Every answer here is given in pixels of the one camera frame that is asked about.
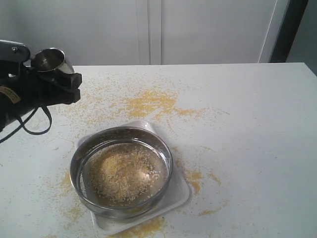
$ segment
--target white wall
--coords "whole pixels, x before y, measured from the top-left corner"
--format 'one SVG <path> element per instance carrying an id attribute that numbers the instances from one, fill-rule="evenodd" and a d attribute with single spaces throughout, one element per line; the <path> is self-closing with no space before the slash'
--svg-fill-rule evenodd
<path id="1" fill-rule="evenodd" d="M 304 62 L 317 75 L 317 0 L 309 0 L 287 62 Z"/>
<path id="2" fill-rule="evenodd" d="M 140 63 L 135 0 L 0 0 L 0 39 L 61 48 L 75 65 Z"/>
<path id="3" fill-rule="evenodd" d="M 262 49 L 268 61 L 287 3 L 162 0 L 162 63 L 259 62 Z"/>

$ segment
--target black machine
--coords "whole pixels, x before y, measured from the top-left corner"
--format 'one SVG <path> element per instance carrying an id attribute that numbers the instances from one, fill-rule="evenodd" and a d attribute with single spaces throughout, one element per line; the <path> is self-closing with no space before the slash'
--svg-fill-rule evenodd
<path id="1" fill-rule="evenodd" d="M 20 122 L 17 129 L 0 138 L 0 143 L 21 128 L 32 135 L 48 132 L 52 116 L 47 106 L 71 104 L 80 99 L 81 74 L 74 72 L 63 51 L 50 48 L 37 53 L 33 59 L 30 57 L 30 50 L 24 44 L 0 40 L 0 132 L 14 120 Z M 47 115 L 50 126 L 45 131 L 32 132 L 25 123 L 38 108 Z M 30 111 L 22 121 L 21 117 Z"/>

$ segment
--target stainless steel sieve rim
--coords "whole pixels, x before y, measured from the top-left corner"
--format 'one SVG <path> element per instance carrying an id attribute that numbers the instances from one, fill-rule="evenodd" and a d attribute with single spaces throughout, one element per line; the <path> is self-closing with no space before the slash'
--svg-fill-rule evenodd
<path id="1" fill-rule="evenodd" d="M 111 132 L 111 131 L 116 131 L 116 130 L 119 130 L 119 129 L 135 129 L 135 130 L 139 130 L 139 131 L 142 131 L 144 133 L 147 133 L 147 134 L 150 134 L 154 137 L 156 137 L 156 139 L 159 140 L 159 142 L 164 146 L 165 150 L 167 151 L 169 157 L 170 157 L 170 160 L 171 160 L 171 163 L 170 163 L 170 169 L 169 169 L 169 173 L 168 173 L 168 177 L 167 179 L 165 180 L 164 182 L 164 185 L 163 187 L 156 192 L 156 194 L 149 198 L 149 199 L 146 199 L 140 203 L 137 203 L 133 206 L 126 206 L 126 207 L 116 207 L 116 208 L 113 208 L 113 207 L 107 207 L 107 206 L 101 206 L 95 202 L 92 202 L 90 201 L 88 198 L 86 198 L 82 192 L 82 190 L 80 189 L 80 176 L 81 176 L 81 173 L 82 173 L 82 170 L 84 169 L 84 165 L 86 164 L 86 162 L 88 161 L 88 159 L 96 152 L 96 150 L 98 150 L 99 147 L 103 147 L 103 144 L 99 145 L 98 147 L 96 147 L 94 150 L 90 151 L 85 157 L 83 157 L 80 165 L 79 165 L 79 170 L 78 170 L 78 173 L 76 174 L 76 176 L 74 177 L 73 176 L 73 173 L 72 173 L 72 170 L 73 170 L 73 161 L 75 159 L 75 155 L 77 153 L 77 151 L 84 147 L 86 143 L 88 143 L 89 141 L 93 140 L 94 138 L 102 135 L 102 134 L 105 134 L 107 132 Z M 148 203 L 150 200 L 154 200 L 156 197 L 160 196 L 161 192 L 164 192 L 164 190 L 166 190 L 167 186 L 169 185 L 169 181 L 170 181 L 170 178 L 172 176 L 172 172 L 173 172 L 173 157 L 172 157 L 172 153 L 169 149 L 169 147 L 166 145 L 166 143 L 156 134 L 152 133 L 151 131 L 148 131 L 146 129 L 142 129 L 142 128 L 139 128 L 139 127 L 134 127 L 134 126 L 118 126 L 118 127 L 113 127 L 113 128 L 109 128 L 109 129 L 106 129 L 106 130 L 103 130 L 103 131 L 100 131 L 94 135 L 92 135 L 91 137 L 89 137 L 87 140 L 85 140 L 76 150 L 75 154 L 73 155 L 72 157 L 72 160 L 71 160 L 71 163 L 70 163 L 70 181 L 71 181 L 71 184 L 72 186 L 75 188 L 75 191 L 77 193 L 77 195 L 85 200 L 86 202 L 88 202 L 89 204 L 93 205 L 93 206 L 96 206 L 98 208 L 101 208 L 101 209 L 105 209 L 105 210 L 112 210 L 112 211 L 118 211 L 118 210 L 128 210 L 128 209 L 133 209 L 133 208 L 136 208 L 136 207 L 139 207 L 139 206 L 142 206 L 146 203 Z"/>

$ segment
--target yellow label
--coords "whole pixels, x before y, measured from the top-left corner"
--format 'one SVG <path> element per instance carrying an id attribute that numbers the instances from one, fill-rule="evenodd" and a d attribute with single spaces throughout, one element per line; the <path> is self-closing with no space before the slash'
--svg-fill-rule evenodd
<path id="1" fill-rule="evenodd" d="M 0 93 L 5 94 L 13 104 L 16 104 L 21 101 L 21 98 L 10 88 L 0 86 Z"/>

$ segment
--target cabinet door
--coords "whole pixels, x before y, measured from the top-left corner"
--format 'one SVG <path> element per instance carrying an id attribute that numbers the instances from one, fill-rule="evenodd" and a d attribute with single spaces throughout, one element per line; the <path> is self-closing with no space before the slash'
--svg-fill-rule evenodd
<path id="1" fill-rule="evenodd" d="M 288 0 L 161 0 L 161 63 L 268 61 Z"/>
<path id="2" fill-rule="evenodd" d="M 149 64 L 147 1 L 4 2 L 0 38 L 32 52 L 61 48 L 73 65 Z"/>

